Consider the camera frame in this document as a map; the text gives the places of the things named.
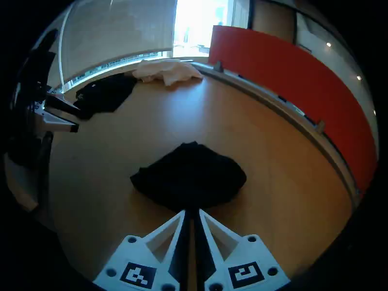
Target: metal bracket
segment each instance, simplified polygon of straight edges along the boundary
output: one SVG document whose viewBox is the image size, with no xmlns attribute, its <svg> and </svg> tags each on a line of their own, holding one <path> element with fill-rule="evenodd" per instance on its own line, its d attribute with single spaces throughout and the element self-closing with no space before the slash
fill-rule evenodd
<svg viewBox="0 0 388 291">
<path fill-rule="evenodd" d="M 198 290 L 272 291 L 290 281 L 258 235 L 241 237 L 203 210 L 194 227 Z"/>
<path fill-rule="evenodd" d="M 126 236 L 94 280 L 106 290 L 187 289 L 189 216 L 184 210 L 147 236 Z M 154 254 L 173 235 L 164 258 Z"/>
<path fill-rule="evenodd" d="M 217 63 L 213 67 L 213 70 L 217 71 L 217 72 L 220 72 L 220 73 L 224 72 L 224 67 L 222 67 L 221 61 L 217 61 Z"/>
</svg>

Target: wall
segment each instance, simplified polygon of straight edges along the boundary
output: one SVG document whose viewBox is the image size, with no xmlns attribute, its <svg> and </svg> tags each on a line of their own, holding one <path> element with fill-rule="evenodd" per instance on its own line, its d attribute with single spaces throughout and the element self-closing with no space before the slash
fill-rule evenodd
<svg viewBox="0 0 388 291">
<path fill-rule="evenodd" d="M 352 92 L 331 69 L 277 37 L 222 26 L 214 26 L 211 40 L 209 63 L 217 61 L 283 96 L 315 123 L 324 121 L 325 133 L 343 155 L 358 188 L 366 191 L 377 165 L 371 127 Z"/>
<path fill-rule="evenodd" d="M 340 44 L 337 42 L 333 43 L 331 47 L 328 47 L 326 41 L 307 31 L 302 21 L 299 23 L 299 17 L 297 44 L 308 48 L 312 55 L 332 70 L 352 92 L 369 123 L 374 139 L 376 154 L 378 156 L 378 128 L 376 116 L 373 113 L 374 104 L 372 97 L 369 94 L 367 86 L 364 85 L 365 81 L 360 82 L 357 79 L 357 75 L 359 75 L 360 72 L 355 71 L 354 66 L 351 65 L 352 63 L 349 63 L 349 59 L 343 58 L 343 54 L 339 54 L 336 51 L 335 46 Z"/>
<path fill-rule="evenodd" d="M 254 1 L 253 9 L 253 30 L 292 43 L 295 26 L 295 12 L 293 10 L 262 0 Z"/>
</svg>

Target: white cloth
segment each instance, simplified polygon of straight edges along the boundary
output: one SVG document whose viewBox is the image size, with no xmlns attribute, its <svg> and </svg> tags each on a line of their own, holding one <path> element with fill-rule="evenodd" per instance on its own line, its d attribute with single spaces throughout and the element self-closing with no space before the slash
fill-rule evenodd
<svg viewBox="0 0 388 291">
<path fill-rule="evenodd" d="M 150 82 L 154 79 L 163 80 L 166 86 L 177 81 L 186 81 L 191 77 L 203 78 L 192 64 L 181 62 L 179 59 L 141 61 L 132 74 L 143 82 Z"/>
</svg>

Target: black cloth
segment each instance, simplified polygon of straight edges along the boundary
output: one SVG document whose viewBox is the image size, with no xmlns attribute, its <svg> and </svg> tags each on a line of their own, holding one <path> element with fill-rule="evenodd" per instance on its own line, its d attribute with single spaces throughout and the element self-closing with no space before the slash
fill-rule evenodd
<svg viewBox="0 0 388 291">
<path fill-rule="evenodd" d="M 139 192 L 179 212 L 230 201 L 244 185 L 246 175 L 233 159 L 192 142 L 140 168 L 130 179 Z"/>
<path fill-rule="evenodd" d="M 80 109 L 76 116 L 90 119 L 95 113 L 114 112 L 132 93 L 136 82 L 136 78 L 121 73 L 87 84 L 76 93 L 74 106 Z"/>
</svg>

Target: screw hole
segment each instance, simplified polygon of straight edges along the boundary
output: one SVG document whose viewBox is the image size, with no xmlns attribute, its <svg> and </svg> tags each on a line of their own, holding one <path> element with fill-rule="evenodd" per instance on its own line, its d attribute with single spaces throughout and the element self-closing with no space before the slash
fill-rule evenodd
<svg viewBox="0 0 388 291">
<path fill-rule="evenodd" d="M 268 269 L 268 275 L 269 276 L 275 276 L 277 274 L 277 268 L 272 267 Z"/>
<path fill-rule="evenodd" d="M 108 275 L 109 277 L 114 277 L 116 276 L 116 270 L 115 269 L 107 269 L 106 270 L 106 275 Z"/>
<path fill-rule="evenodd" d="M 164 284 L 162 286 L 162 291 L 175 291 L 175 286 L 171 284 Z"/>
<path fill-rule="evenodd" d="M 209 291 L 222 291 L 224 287 L 220 283 L 211 284 L 209 287 Z"/>
</svg>

